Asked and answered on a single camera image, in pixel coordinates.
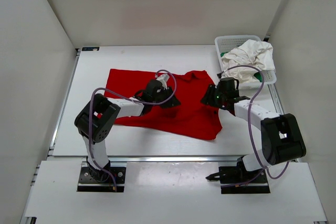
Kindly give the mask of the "red t-shirt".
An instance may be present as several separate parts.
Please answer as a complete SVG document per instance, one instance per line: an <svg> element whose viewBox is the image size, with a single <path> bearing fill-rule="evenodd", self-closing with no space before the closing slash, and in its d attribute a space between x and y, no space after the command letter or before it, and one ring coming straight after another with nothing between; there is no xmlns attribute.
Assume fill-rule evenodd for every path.
<svg viewBox="0 0 336 224"><path fill-rule="evenodd" d="M144 89L154 75L148 71L110 69L106 88L129 98ZM175 96L181 103L179 106L166 109L154 106L144 116L116 119L116 124L214 140L222 130L218 109L201 103L208 86L214 83L208 73L192 70L176 74L167 83L177 88Z"/></svg>

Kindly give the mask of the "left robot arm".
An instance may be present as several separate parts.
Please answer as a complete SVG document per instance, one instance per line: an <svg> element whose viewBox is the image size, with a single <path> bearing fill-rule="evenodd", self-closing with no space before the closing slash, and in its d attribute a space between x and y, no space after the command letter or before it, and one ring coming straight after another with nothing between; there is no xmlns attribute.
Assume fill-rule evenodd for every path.
<svg viewBox="0 0 336 224"><path fill-rule="evenodd" d="M116 184L115 175L110 172L105 139L117 119L145 116L154 106L166 109L181 104L175 96L177 87L167 84L169 78L167 73L156 75L145 89L130 98L117 93L114 93L117 99L107 98L98 91L93 92L74 124L85 142L89 174L95 181Z"/></svg>

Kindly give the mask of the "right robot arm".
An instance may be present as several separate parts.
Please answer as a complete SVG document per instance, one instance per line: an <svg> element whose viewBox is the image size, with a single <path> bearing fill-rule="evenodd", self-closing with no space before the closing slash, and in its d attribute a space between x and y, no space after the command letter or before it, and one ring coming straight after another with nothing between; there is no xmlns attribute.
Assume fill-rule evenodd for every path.
<svg viewBox="0 0 336 224"><path fill-rule="evenodd" d="M306 146L293 114L278 114L239 94L239 82L231 77L210 84L201 103L228 111L248 123L253 153L237 160L236 177L247 182L255 171L304 157Z"/></svg>

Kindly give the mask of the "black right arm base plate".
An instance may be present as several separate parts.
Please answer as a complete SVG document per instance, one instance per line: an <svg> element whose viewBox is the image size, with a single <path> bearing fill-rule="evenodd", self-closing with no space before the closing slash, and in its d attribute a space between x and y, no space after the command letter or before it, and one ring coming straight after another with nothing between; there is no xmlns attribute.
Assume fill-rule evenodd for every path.
<svg viewBox="0 0 336 224"><path fill-rule="evenodd" d="M270 193L263 169L248 172L237 166L220 166L218 172L205 178L209 182L220 182L222 195Z"/></svg>

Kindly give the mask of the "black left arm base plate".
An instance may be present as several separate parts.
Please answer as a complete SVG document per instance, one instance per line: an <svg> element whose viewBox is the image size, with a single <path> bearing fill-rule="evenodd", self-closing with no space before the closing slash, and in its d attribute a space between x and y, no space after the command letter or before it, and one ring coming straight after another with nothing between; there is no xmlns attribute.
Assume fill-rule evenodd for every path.
<svg viewBox="0 0 336 224"><path fill-rule="evenodd" d="M94 193L123 193L127 168L124 166L110 167L111 176L103 171L94 172L86 163L81 167L77 191Z"/></svg>

